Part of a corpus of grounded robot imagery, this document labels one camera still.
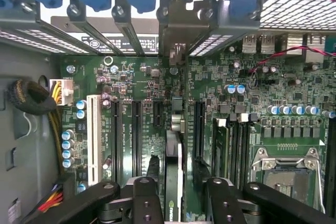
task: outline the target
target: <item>green circuit board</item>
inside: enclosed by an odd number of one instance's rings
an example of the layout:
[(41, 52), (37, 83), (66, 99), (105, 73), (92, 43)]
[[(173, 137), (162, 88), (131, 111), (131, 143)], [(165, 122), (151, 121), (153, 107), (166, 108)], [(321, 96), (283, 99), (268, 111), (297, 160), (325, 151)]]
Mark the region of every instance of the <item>green circuit board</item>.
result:
[[(326, 161), (328, 141), (328, 120), (322, 115), (324, 110), (334, 110), (334, 90), (336, 89), (335, 61), (325, 58), (317, 71), (304, 71), (304, 64), (289, 63), (285, 58), (267, 63), (277, 71), (272, 74), (242, 74), (241, 70), (251, 69), (267, 56), (247, 54), (217, 54), (208, 58), (187, 57), (186, 64), (178, 67), (178, 74), (170, 73), (169, 59), (157, 57), (113, 57), (113, 63), (106, 66), (104, 57), (71, 56), (64, 57), (61, 75), (64, 79), (74, 80), (74, 104), (63, 110), (63, 128), (75, 131), (75, 163), (69, 172), (87, 165), (87, 136), (76, 131), (77, 101), (85, 100), (87, 95), (107, 92), (112, 100), (120, 102), (121, 126), (117, 133), (113, 124), (113, 110), (102, 109), (102, 157), (105, 160), (116, 147), (119, 170), (103, 170), (103, 178), (114, 179), (121, 186), (133, 176), (146, 175), (152, 155), (160, 159), (159, 196), (164, 205), (165, 186), (165, 141), (166, 131), (171, 128), (172, 94), (181, 95), (185, 133), (181, 134), (184, 150), (184, 195), (183, 221), (201, 221), (205, 219), (202, 204), (193, 184), (193, 159), (195, 141), (202, 147), (202, 158), (209, 165), (213, 176), (229, 178), (241, 187), (255, 180), (276, 185), (279, 191), (289, 195), (298, 195), (297, 199), (320, 209), (318, 194), (318, 173), (315, 169), (288, 168), (277, 166), (275, 170), (262, 169), (253, 172), (252, 165), (260, 148), (266, 150), (269, 157), (305, 157), (310, 151), (316, 151), (321, 163), (321, 188)], [(232, 68), (233, 62), (239, 62), (238, 68)], [(68, 73), (67, 66), (76, 71)], [(118, 67), (118, 73), (112, 74), (111, 66)], [(96, 78), (104, 77), (106, 82), (97, 84)], [(300, 80), (296, 86), (289, 85), (292, 80)], [(246, 91), (242, 95), (228, 94), (227, 85), (243, 85)], [(134, 107), (133, 101), (140, 104), (140, 130), (134, 155)], [(163, 104), (162, 125), (153, 124), (153, 102)], [(267, 111), (269, 106), (280, 107), (295, 105), (318, 108), (316, 115), (274, 115)], [(199, 113), (203, 113), (201, 125), (197, 124)], [(235, 114), (254, 113), (257, 119), (240, 123), (236, 119), (227, 127), (219, 127), (216, 119), (232, 119)], [(140, 171), (134, 167), (134, 159), (141, 161)]]

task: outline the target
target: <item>motherboard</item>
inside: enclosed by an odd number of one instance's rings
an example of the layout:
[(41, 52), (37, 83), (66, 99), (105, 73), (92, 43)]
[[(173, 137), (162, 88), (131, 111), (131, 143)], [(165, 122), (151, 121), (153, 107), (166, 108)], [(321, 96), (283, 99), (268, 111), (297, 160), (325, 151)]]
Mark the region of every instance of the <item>motherboard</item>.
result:
[(205, 220), (194, 179), (202, 160), (238, 188), (261, 182), (323, 211), (336, 61), (283, 56), (250, 71), (267, 57), (222, 52), (173, 67), (158, 57), (64, 57), (62, 78), (74, 82), (64, 167), (78, 193), (153, 176), (166, 221)]

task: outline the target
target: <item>white pci slot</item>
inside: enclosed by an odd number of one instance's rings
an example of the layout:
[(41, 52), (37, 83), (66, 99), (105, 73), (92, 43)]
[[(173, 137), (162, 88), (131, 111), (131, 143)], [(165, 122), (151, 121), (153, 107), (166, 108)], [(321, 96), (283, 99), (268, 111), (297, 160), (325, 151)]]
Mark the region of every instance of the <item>white pci slot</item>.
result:
[(102, 153), (101, 153), (101, 107), (100, 95), (88, 95), (87, 123), (88, 123), (88, 184), (89, 186), (101, 182)]

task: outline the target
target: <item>white power connector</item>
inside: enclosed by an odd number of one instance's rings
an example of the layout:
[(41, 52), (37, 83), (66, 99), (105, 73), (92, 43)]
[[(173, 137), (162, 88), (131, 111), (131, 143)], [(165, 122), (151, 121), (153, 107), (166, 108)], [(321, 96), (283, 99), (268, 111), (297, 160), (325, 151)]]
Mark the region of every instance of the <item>white power connector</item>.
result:
[(68, 104), (72, 104), (74, 102), (74, 85), (73, 80), (64, 80), (64, 79), (50, 79), (49, 86), (53, 87), (55, 82), (60, 82), (61, 84), (61, 101), (57, 104), (57, 106), (65, 106)]

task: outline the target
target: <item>power connector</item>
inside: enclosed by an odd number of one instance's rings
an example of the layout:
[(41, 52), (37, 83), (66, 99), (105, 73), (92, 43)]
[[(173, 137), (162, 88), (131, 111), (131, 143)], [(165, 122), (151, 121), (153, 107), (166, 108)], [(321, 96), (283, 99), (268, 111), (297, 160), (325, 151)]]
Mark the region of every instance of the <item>power connector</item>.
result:
[(60, 100), (57, 102), (57, 106), (65, 106), (74, 102), (74, 85), (73, 80), (64, 80), (64, 79), (50, 79), (49, 86), (50, 88), (54, 87), (54, 84), (60, 83)]

